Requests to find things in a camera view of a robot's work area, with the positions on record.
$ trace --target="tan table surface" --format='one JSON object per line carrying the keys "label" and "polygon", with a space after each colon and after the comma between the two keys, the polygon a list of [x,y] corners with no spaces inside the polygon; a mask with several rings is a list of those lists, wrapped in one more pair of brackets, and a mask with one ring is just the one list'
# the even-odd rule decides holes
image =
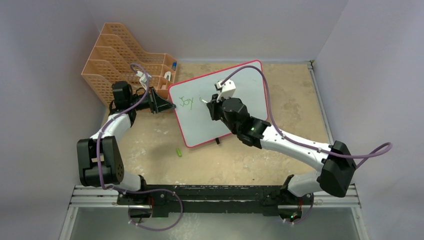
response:
{"label": "tan table surface", "polygon": [[[178,82],[236,65],[179,63]],[[327,143],[320,107],[306,64],[263,64],[272,112],[286,132]],[[126,171],[147,184],[282,185],[290,174],[312,171],[284,154],[249,147],[235,135],[195,148],[184,144],[175,113],[137,112],[134,125],[118,143]],[[178,157],[179,148],[182,157]]]}

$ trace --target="green writing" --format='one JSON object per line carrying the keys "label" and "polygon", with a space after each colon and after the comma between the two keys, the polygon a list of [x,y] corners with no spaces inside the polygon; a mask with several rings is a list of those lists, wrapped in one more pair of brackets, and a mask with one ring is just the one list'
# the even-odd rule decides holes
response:
{"label": "green writing", "polygon": [[182,96],[179,99],[181,99],[181,101],[182,101],[182,104],[179,104],[180,106],[184,107],[184,106],[190,105],[190,110],[192,109],[192,107],[193,107],[193,97],[191,99],[188,98],[188,99],[184,100],[184,96]]}

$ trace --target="gray wall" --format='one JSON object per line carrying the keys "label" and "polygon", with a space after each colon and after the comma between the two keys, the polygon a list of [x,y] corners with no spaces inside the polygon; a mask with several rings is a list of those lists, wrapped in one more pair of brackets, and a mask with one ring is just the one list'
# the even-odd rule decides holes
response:
{"label": "gray wall", "polygon": [[184,61],[315,59],[348,0],[86,0],[99,29],[125,24]]}
{"label": "gray wall", "polygon": [[373,240],[424,235],[424,1],[349,0],[315,62],[334,138],[394,147],[356,172]]}
{"label": "gray wall", "polygon": [[99,32],[82,0],[0,1],[0,32],[0,238],[58,239],[105,111],[80,76]]}

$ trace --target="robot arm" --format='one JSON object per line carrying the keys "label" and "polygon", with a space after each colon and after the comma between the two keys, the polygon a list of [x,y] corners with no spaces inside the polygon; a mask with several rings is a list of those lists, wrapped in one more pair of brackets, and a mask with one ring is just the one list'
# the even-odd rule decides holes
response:
{"label": "robot arm", "polygon": [[[137,103],[142,96],[133,94],[131,86],[126,81],[118,81],[112,85],[113,102],[116,108],[112,108],[113,102],[111,102],[107,120],[114,119],[114,121],[104,129],[100,139],[103,180],[107,186],[115,185],[120,189],[131,191],[143,190],[146,186],[142,176],[124,170],[118,142],[133,126],[137,110],[150,109],[151,113],[156,114],[175,108],[174,104],[160,97],[154,88],[148,88],[147,91],[148,95],[143,102],[133,110],[119,115],[120,112]],[[101,130],[90,138],[79,140],[76,145],[79,178],[83,186],[100,187],[99,168],[97,163],[92,161],[97,157],[96,141],[100,132]]]}
{"label": "robot arm", "polygon": [[283,136],[281,136],[269,122],[250,116],[246,105],[239,98],[232,97],[236,89],[233,81],[229,79],[225,84],[219,81],[215,88],[219,94],[212,95],[211,101],[206,103],[212,120],[222,121],[239,140],[248,146],[288,155],[315,169],[314,172],[289,176],[284,184],[289,192],[297,197],[320,191],[340,198],[346,195],[356,170],[353,159],[314,151],[294,144],[286,140],[284,136],[322,150],[351,155],[344,143],[336,141],[331,146],[285,131],[282,131]]}

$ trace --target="orange plastic organizer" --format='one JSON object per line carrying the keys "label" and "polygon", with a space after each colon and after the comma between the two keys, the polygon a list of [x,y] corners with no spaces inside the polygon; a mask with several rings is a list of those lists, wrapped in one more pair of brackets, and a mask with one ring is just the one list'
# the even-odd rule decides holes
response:
{"label": "orange plastic organizer", "polygon": [[[177,74],[172,65],[177,60],[166,53],[146,52],[121,23],[104,24],[81,75],[101,101],[109,106],[114,99],[113,83],[127,81],[133,93],[141,87],[139,78],[130,69],[130,63],[140,64],[152,75],[150,87],[154,87],[161,97],[168,98],[168,88],[175,82]],[[164,78],[166,72],[171,72],[170,80]]]}

